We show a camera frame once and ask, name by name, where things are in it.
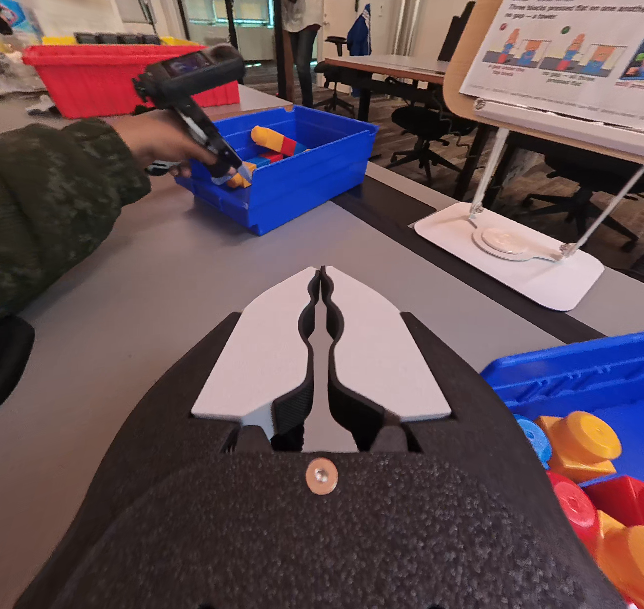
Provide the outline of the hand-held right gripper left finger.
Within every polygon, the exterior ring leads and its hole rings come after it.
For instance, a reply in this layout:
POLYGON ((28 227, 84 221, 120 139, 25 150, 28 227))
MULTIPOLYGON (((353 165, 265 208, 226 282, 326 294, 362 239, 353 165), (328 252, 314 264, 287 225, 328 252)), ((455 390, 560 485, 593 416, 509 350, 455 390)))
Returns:
POLYGON ((195 418, 262 429, 268 440, 300 426, 312 408, 309 337, 319 270, 307 267, 249 303, 191 409, 195 418))

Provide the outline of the pile of mega blocks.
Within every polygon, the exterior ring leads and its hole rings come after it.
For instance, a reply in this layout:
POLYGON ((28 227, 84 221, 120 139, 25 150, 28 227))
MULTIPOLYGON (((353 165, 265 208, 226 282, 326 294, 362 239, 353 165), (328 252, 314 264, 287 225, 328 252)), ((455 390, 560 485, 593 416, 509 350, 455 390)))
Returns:
POLYGON ((622 454, 615 431, 599 417, 514 415, 546 469, 577 538, 623 596, 643 607, 643 481, 616 476, 622 454))

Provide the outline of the person's left hand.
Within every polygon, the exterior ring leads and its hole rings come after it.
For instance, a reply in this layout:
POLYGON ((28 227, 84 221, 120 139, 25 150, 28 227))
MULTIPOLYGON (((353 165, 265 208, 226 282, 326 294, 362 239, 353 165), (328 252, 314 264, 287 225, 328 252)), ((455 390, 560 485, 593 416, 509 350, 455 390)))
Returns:
POLYGON ((122 116, 109 124, 130 149, 139 167, 145 169, 157 161, 170 162, 168 174, 190 177, 191 160, 215 165, 218 158, 196 142, 178 116, 165 110, 122 116))

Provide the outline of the yellow plastic bin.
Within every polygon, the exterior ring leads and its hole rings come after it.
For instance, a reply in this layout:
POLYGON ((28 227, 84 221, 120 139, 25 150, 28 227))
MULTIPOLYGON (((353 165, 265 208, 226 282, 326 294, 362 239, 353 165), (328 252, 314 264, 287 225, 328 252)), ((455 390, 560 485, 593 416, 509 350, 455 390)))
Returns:
MULTIPOLYGON (((200 44, 194 41, 184 40, 175 38, 173 36, 159 36, 162 41, 161 45, 157 46, 169 46, 169 47, 199 47, 200 44)), ((73 35, 72 36, 44 36, 42 39, 43 45, 46 46, 67 46, 67 45, 81 45, 76 43, 73 35)))

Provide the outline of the blue plastic bin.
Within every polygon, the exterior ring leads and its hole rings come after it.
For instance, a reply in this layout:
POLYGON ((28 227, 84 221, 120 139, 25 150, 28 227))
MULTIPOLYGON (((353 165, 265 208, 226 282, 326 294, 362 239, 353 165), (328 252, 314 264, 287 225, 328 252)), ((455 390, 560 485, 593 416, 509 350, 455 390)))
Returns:
POLYGON ((190 178, 175 182, 256 235, 264 235, 363 182, 379 126, 331 112, 295 106, 215 121, 244 160, 261 153, 255 126, 275 130, 308 149, 253 173, 247 188, 216 186, 205 167, 191 162, 190 178))
POLYGON ((481 376, 514 414, 604 420, 622 443, 617 475, 643 481, 643 332, 506 356, 481 376))

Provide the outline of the row of black cases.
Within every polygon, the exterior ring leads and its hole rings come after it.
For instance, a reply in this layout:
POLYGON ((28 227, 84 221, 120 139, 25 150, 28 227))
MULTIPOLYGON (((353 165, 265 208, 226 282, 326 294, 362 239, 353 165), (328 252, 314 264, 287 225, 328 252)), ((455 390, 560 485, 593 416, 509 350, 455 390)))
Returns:
POLYGON ((88 33, 75 32, 73 37, 81 45, 161 45, 157 34, 143 33, 88 33))

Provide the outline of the printed instruction sheet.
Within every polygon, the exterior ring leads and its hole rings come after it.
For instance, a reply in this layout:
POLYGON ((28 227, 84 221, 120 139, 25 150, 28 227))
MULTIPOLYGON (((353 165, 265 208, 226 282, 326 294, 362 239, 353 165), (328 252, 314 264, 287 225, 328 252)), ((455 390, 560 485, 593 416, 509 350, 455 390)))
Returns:
POLYGON ((643 0, 503 0, 461 93, 643 130, 643 0))

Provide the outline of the person's left forearm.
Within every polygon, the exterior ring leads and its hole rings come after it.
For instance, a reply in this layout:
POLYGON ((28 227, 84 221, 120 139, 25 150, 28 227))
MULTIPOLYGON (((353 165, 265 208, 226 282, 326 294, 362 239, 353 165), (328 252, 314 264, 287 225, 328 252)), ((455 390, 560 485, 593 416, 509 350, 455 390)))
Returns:
POLYGON ((1 134, 1 318, 20 313, 110 234, 151 191, 148 175, 101 119, 1 134))

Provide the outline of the black office chair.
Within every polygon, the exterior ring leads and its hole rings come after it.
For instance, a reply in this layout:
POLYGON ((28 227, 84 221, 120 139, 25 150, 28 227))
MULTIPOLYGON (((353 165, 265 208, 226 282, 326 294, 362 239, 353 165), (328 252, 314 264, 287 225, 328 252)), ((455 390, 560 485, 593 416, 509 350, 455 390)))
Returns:
POLYGON ((616 160, 609 164, 608 170, 602 170, 596 162, 579 163, 552 155, 546 155, 544 163, 551 169, 546 175, 549 179, 568 179, 577 185, 577 190, 568 197, 528 194, 520 206, 538 216, 565 213, 565 222, 574 223, 579 235, 587 232, 591 218, 601 214, 592 202, 593 196, 597 193, 616 196, 640 168, 639 164, 616 160))
MULTIPOLYGON (((347 39, 341 36, 328 36, 326 37, 325 42, 332 43, 333 45, 335 45, 337 50, 337 55, 339 57, 342 57, 342 47, 344 45, 347 45, 348 43, 347 39)), ((368 38, 367 43, 368 43, 368 46, 366 49, 366 54, 370 54, 371 53, 370 37, 368 38)), ((339 66, 330 65, 329 63, 326 63, 326 61, 322 61, 321 63, 318 63, 318 65, 315 67, 314 72, 322 73, 324 75, 325 89, 328 89, 330 85, 333 84, 333 94, 331 95, 331 97, 313 104, 312 107, 322 108, 326 112, 336 112, 337 108, 341 107, 349 113, 352 119, 354 119, 356 117, 356 110, 354 106, 348 101, 345 101, 344 99, 340 98, 337 93, 337 86, 342 79, 341 68, 339 66)))
POLYGON ((433 182, 432 166, 441 166, 456 173, 462 172, 461 167, 432 151, 431 144, 449 146, 447 137, 455 136, 457 145, 460 145, 462 137, 469 136, 476 130, 476 122, 463 119, 448 110, 411 105, 394 110, 391 120, 403 129, 404 134, 411 134, 417 139, 413 149, 391 154, 390 163, 386 165, 388 170, 417 161, 419 168, 424 170, 429 185, 433 182))

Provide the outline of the red plastic bin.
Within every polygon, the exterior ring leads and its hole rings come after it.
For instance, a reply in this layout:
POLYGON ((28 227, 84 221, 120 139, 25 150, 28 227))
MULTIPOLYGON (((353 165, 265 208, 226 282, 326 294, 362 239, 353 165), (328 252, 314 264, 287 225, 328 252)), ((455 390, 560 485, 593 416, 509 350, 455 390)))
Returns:
POLYGON ((62 116, 84 119, 133 114, 137 106, 154 108, 135 87, 147 67, 177 57, 193 65, 196 52, 212 51, 200 45, 37 45, 22 58, 35 68, 62 116))

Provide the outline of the blue jacket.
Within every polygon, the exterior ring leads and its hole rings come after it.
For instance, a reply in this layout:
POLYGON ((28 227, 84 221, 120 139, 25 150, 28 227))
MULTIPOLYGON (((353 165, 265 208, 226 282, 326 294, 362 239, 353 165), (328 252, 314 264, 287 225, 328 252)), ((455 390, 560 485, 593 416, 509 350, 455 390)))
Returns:
POLYGON ((365 4, 364 9, 350 28, 346 45, 351 57, 371 55, 371 7, 369 3, 365 4))

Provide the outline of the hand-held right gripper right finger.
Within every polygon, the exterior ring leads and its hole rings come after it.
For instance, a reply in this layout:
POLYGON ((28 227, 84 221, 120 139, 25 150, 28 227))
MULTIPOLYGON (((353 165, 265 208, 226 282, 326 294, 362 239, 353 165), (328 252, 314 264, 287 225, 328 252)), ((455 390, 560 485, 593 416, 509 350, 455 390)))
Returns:
POLYGON ((329 410, 358 451, 369 451, 385 425, 451 416, 452 408, 397 306, 333 266, 321 269, 321 296, 332 338, 329 410))

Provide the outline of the wooden office table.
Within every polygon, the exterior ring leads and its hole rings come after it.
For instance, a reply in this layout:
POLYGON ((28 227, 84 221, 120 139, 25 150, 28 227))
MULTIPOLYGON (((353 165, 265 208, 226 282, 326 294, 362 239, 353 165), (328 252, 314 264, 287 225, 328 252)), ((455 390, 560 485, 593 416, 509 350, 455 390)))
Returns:
POLYGON ((357 119, 369 121, 372 95, 427 104, 444 83, 449 62, 418 56, 369 55, 327 57, 325 63, 341 69, 341 82, 359 90, 357 119))

